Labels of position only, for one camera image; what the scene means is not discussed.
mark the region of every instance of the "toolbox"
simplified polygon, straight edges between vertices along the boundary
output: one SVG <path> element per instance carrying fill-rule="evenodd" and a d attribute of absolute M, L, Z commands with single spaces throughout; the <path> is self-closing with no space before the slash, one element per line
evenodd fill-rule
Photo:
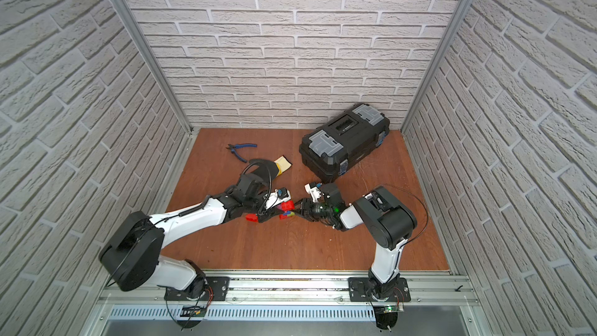
<path fill-rule="evenodd" d="M 390 120 L 369 104 L 358 103 L 305 135 L 298 148 L 303 163 L 331 183 L 379 147 Z"/>

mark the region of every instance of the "metal vent grille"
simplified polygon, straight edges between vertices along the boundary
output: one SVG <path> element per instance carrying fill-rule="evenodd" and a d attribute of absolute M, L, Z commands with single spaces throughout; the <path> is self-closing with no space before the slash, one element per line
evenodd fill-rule
<path fill-rule="evenodd" d="M 175 319 L 180 317 L 183 305 L 169 304 Z M 110 313 L 112 320 L 164 320 L 170 319 L 165 305 L 114 305 Z M 333 322 L 374 322 L 371 306 L 263 306 L 263 305 L 212 305 L 205 320 L 292 320 Z"/>

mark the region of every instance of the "metal rail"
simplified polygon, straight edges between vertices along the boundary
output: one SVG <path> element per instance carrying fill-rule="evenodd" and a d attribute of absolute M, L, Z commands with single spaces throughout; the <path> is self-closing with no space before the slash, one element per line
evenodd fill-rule
<path fill-rule="evenodd" d="M 127 1 L 110 0 L 110 2 L 112 2 L 114 11 L 116 14 L 118 14 L 120 20 L 123 22 L 124 28 L 127 29 L 129 35 L 131 36 L 132 42 L 135 43 L 135 46 L 137 46 L 139 54 L 147 64 L 147 68 L 149 68 L 149 71 L 155 78 L 156 82 L 158 82 L 158 86 L 164 94 L 164 97 L 166 97 L 168 104 L 174 111 L 174 115 L 178 119 L 178 122 L 180 122 L 183 130 L 190 135 L 193 128 L 184 114 L 183 108 L 180 106 L 178 99 L 176 99 L 176 95 L 174 94 L 174 91 L 168 82 L 168 78 L 166 78 L 164 71 L 160 67 L 158 59 L 156 59 L 155 55 L 153 54 L 153 51 L 149 46 L 141 27 L 135 19 L 135 16 L 132 14 Z"/>
<path fill-rule="evenodd" d="M 203 320 L 293 320 L 374 322 L 371 305 L 350 302 L 348 278 L 367 277 L 366 271 L 205 270 L 207 276 L 230 278 L 224 301 L 214 301 Z M 408 306 L 458 306 L 474 336 L 482 312 L 467 276 L 449 272 L 403 272 L 412 298 Z M 81 335 L 99 336 L 109 320 L 169 319 L 164 288 L 141 286 L 130 292 L 106 287 Z M 181 317 L 194 301 L 168 302 L 170 313 Z"/>
<path fill-rule="evenodd" d="M 405 132 L 408 130 L 408 126 L 413 123 L 414 115 L 418 112 L 419 106 L 423 101 L 423 97 L 429 86 L 431 85 L 431 81 L 435 76 L 435 73 L 439 69 L 439 65 L 444 60 L 444 56 L 448 53 L 448 49 L 450 49 L 450 45 L 458 33 L 460 29 L 460 24 L 462 24 L 463 19 L 465 18 L 467 12 L 469 11 L 470 5 L 473 3 L 473 0 L 459 0 L 456 6 L 456 9 L 452 13 L 452 17 L 448 22 L 448 26 L 442 36 L 442 39 L 439 41 L 437 48 L 435 49 L 435 53 L 431 58 L 431 62 L 428 65 L 427 70 L 425 71 L 425 76 L 423 77 L 423 81 L 417 90 L 417 93 L 414 95 L 413 102 L 411 103 L 410 107 L 407 111 L 407 116 L 402 123 L 402 127 L 400 128 L 401 132 Z"/>

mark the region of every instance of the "pliers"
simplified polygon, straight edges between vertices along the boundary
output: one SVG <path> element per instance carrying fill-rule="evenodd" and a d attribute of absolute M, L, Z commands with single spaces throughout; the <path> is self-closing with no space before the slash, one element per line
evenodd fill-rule
<path fill-rule="evenodd" d="M 228 146 L 226 147 L 226 149 L 230 150 L 230 152 L 232 152 L 233 155 L 236 156 L 237 159 L 239 159 L 240 161 L 243 162 L 247 162 L 247 160 L 243 159 L 241 156 L 238 155 L 238 153 L 236 153 L 236 150 L 239 148 L 245 148 L 245 147 L 257 147 L 257 144 L 251 144 L 251 143 L 246 143 L 246 144 L 228 144 Z"/>

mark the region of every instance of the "black mounting plate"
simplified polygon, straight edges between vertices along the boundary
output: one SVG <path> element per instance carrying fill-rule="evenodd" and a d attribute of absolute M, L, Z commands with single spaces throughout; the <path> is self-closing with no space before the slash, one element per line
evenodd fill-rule
<path fill-rule="evenodd" d="M 367 295 L 369 288 L 368 278 L 348 278 L 348 288 L 350 294 L 350 302 L 371 302 L 373 306 L 375 303 L 384 302 L 396 302 L 396 295 L 392 294 L 387 298 L 386 301 L 378 301 L 370 295 Z M 396 281 L 396 288 L 400 291 L 397 292 L 400 295 L 400 302 L 410 302 L 410 291 L 408 289 L 407 280 L 404 278 L 398 278 Z"/>
<path fill-rule="evenodd" d="M 207 276 L 207 286 L 211 287 L 214 292 L 214 298 L 212 301 L 224 301 L 226 294 L 228 293 L 228 283 L 230 278 L 227 276 Z M 184 291 L 178 291 L 174 288 L 167 287 L 166 294 L 164 295 L 166 301 L 189 301 L 186 298 Z M 199 297 L 199 301 L 207 301 L 210 299 L 210 294 L 207 291 Z"/>

